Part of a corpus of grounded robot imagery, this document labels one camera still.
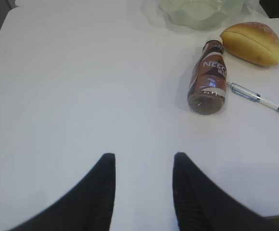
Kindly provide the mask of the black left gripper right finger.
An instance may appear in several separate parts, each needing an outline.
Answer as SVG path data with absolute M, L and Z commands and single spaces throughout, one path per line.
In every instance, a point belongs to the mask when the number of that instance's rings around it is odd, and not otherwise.
M 236 201 L 185 153 L 174 157 L 173 200 L 181 231 L 279 231 L 279 216 L 262 217 Z

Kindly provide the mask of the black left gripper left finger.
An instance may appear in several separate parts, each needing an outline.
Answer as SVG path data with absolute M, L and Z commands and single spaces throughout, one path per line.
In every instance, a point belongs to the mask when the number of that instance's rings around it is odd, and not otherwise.
M 115 155 L 103 154 L 67 194 L 15 231 L 108 231 L 114 209 Z

